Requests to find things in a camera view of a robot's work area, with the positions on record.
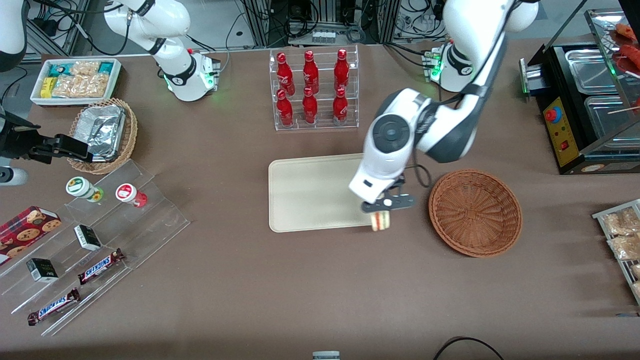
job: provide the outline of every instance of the red button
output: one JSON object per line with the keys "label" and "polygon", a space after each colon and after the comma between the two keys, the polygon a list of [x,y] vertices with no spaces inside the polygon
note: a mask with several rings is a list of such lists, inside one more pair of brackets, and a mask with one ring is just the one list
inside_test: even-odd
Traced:
{"label": "red button", "polygon": [[558,113],[551,109],[551,110],[547,110],[547,112],[545,113],[545,119],[549,122],[554,121],[558,116]]}

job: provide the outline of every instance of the woven basket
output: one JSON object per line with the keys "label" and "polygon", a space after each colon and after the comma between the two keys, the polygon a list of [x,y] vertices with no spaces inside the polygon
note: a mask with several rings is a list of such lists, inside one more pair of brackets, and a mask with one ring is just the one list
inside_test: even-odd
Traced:
{"label": "woven basket", "polygon": [[[120,148],[118,149],[118,157],[111,163],[84,163],[82,161],[67,159],[71,166],[78,171],[89,172],[95,175],[108,174],[124,164],[133,153],[133,148],[136,145],[136,135],[138,135],[138,120],[136,120],[136,114],[131,111],[131,108],[126,102],[114,98],[96,102],[87,108],[96,108],[107,105],[118,105],[127,112],[124,129],[122,129],[122,140],[120,141]],[[74,123],[71,125],[69,136],[73,136],[76,132],[76,126],[79,118],[80,114],[76,116]]]}
{"label": "woven basket", "polygon": [[429,217],[453,249],[475,258],[509,250],[522,230],[513,192],[496,177],[466,169],[444,175],[429,196]]}

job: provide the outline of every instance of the red cookie box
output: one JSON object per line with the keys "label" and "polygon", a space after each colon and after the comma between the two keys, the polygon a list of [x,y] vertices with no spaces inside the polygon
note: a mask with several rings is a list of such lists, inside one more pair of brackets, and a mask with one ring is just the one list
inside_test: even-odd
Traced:
{"label": "red cookie box", "polygon": [[0,265],[60,226],[57,214],[30,206],[9,222],[0,225]]}

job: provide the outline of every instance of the red bottle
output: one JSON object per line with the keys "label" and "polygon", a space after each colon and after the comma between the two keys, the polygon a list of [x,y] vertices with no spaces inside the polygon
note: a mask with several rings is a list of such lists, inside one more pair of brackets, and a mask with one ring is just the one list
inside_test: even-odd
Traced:
{"label": "red bottle", "polygon": [[315,124],[318,118],[318,101],[314,96],[311,86],[305,88],[305,98],[302,99],[302,107],[305,110],[305,121],[307,124]]}
{"label": "red bottle", "polygon": [[347,121],[347,106],[349,103],[344,97],[344,88],[339,88],[335,95],[333,100],[333,123],[337,126],[343,126]]}
{"label": "red bottle", "polygon": [[276,107],[278,108],[278,116],[280,117],[280,122],[284,127],[292,127],[293,126],[293,107],[291,106],[291,102],[287,99],[287,93],[282,89],[278,89],[276,93],[278,95],[278,102],[276,102]]}
{"label": "red bottle", "polygon": [[338,61],[333,68],[333,87],[337,91],[339,88],[347,88],[349,84],[349,64],[347,63],[347,51],[338,50]]}
{"label": "red bottle", "polygon": [[311,50],[305,51],[305,67],[302,69],[302,74],[305,77],[305,86],[310,86],[314,94],[317,94],[320,91],[318,65],[314,61],[314,52]]}
{"label": "red bottle", "polygon": [[278,82],[280,88],[287,92],[288,96],[293,96],[296,93],[296,87],[293,85],[293,71],[287,64],[287,56],[284,53],[278,53],[276,56],[278,59]]}

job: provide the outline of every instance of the brown table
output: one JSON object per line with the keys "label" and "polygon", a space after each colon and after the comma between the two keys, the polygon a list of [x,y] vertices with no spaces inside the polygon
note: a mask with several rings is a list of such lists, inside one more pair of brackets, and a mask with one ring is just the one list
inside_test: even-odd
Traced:
{"label": "brown table", "polygon": [[[309,359],[335,349],[344,360],[427,359],[461,335],[506,359],[640,356],[640,319],[613,317],[635,309],[634,300],[590,217],[638,198],[640,176],[557,174],[535,102],[520,95],[517,60],[539,45],[510,43],[464,159],[420,157],[435,178],[478,168],[514,191],[522,235],[491,259],[462,256],[438,238],[428,191],[412,173],[408,190],[422,205],[394,213],[387,231],[269,229],[273,160],[360,152],[387,94],[412,87],[437,96],[418,67],[384,47],[360,46],[360,128],[330,133],[276,133],[267,51],[233,53],[220,90],[190,103],[155,77],[151,57],[121,58],[117,94],[140,122],[133,158],[193,223],[54,337],[41,338],[0,299],[0,357]],[[29,120],[43,134],[66,133],[77,112],[33,106]],[[63,184],[79,173],[65,160],[17,164],[31,179],[0,188],[0,219],[71,200]],[[491,358],[473,344],[455,345],[446,358],[453,354]]]}

